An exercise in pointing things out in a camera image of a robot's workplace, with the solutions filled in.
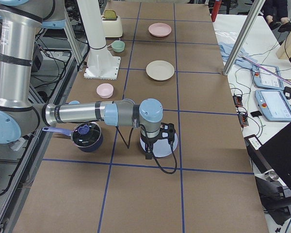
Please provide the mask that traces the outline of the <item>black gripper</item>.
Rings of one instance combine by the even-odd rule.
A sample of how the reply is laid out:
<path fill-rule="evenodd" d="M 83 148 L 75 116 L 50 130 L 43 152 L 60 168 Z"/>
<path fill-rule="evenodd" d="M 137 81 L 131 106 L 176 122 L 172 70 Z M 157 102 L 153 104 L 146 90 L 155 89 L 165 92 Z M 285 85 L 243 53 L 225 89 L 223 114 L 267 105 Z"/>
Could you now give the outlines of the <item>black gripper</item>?
<path fill-rule="evenodd" d="M 153 145 L 158 140 L 168 139 L 168 143 L 173 153 L 173 142 L 175 140 L 175 128 L 172 123 L 161 123 L 160 128 L 153 135 L 145 131 L 145 159 L 151 160 L 153 152 Z"/>

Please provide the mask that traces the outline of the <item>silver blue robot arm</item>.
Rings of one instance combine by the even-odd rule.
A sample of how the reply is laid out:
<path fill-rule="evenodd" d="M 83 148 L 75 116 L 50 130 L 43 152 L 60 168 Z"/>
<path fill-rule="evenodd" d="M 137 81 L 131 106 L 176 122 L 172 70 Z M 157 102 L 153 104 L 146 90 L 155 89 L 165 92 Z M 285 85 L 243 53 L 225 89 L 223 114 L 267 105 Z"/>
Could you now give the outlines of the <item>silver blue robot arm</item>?
<path fill-rule="evenodd" d="M 65 3 L 62 0 L 0 0 L 2 18 L 0 46 L 0 144 L 58 123 L 93 121 L 109 126 L 139 128 L 147 159 L 155 158 L 159 140 L 175 148 L 175 129 L 162 122 L 163 107 L 156 99 L 140 104 L 129 99 L 84 104 L 32 104 L 28 94 L 37 28 L 64 28 Z"/>

